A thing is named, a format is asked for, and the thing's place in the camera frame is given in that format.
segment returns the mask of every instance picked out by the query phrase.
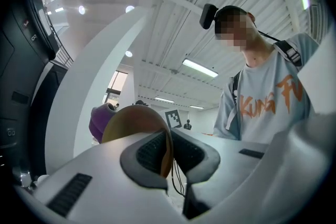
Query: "person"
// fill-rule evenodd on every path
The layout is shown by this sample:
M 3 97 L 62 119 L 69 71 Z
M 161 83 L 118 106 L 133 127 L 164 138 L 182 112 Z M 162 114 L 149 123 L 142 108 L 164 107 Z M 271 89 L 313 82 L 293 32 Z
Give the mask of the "person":
M 222 8 L 214 21 L 216 38 L 239 49 L 246 61 L 223 89 L 214 136 L 269 144 L 274 134 L 313 113 L 297 76 L 318 48 L 312 38 L 300 33 L 271 44 L 254 16 L 236 6 Z
M 190 120 L 187 120 L 187 123 L 184 124 L 183 128 L 187 129 L 187 130 L 191 130 L 191 124 L 190 124 Z

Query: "short black hair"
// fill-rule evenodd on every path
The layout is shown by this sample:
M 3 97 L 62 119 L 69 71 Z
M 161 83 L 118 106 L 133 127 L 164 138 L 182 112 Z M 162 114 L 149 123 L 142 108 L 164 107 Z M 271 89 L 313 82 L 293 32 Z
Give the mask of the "short black hair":
M 216 13 L 214 21 L 215 21 L 215 35 L 217 39 L 221 38 L 222 33 L 221 22 L 227 22 L 229 21 L 229 16 L 234 16 L 238 14 L 246 15 L 247 12 L 237 6 L 225 6 Z

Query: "black and white square marker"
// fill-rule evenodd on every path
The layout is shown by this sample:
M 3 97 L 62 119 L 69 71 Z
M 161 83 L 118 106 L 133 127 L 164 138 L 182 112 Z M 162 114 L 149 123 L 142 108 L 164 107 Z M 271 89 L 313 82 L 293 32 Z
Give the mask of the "black and white square marker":
M 169 128 L 180 128 L 182 127 L 182 123 L 180 120 L 180 116 L 177 110 L 172 110 L 165 112 L 167 124 Z

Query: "black backpack strap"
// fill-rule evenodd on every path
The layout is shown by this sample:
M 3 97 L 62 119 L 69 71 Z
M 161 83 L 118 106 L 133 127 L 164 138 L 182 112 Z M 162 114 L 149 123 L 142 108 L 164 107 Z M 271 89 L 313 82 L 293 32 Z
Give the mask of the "black backpack strap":
M 238 90 L 238 81 L 239 81 L 240 72 L 241 71 L 239 71 L 237 75 L 233 77 L 232 88 L 231 88 L 231 94 L 235 102 L 235 105 L 237 105 L 237 90 Z
M 287 61 L 290 61 L 298 70 L 301 69 L 302 60 L 296 47 L 289 45 L 285 40 L 274 43 L 274 46 Z

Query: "white pillar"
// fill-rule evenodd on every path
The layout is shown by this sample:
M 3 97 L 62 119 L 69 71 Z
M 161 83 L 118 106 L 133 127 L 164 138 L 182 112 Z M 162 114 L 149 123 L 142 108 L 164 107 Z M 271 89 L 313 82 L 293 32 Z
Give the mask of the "white pillar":
M 90 113 L 126 50 L 151 18 L 137 7 L 113 21 L 90 41 L 63 78 L 49 114 L 45 159 L 48 174 L 91 147 Z
M 128 72 L 126 81 L 124 83 L 124 86 L 122 87 L 119 100 L 118 100 L 118 103 L 119 103 L 118 110 L 121 110 L 125 108 L 126 106 L 132 105 L 136 101 L 137 99 L 135 98 L 135 93 L 134 93 L 134 75 L 133 75 L 133 68 L 132 68 Z

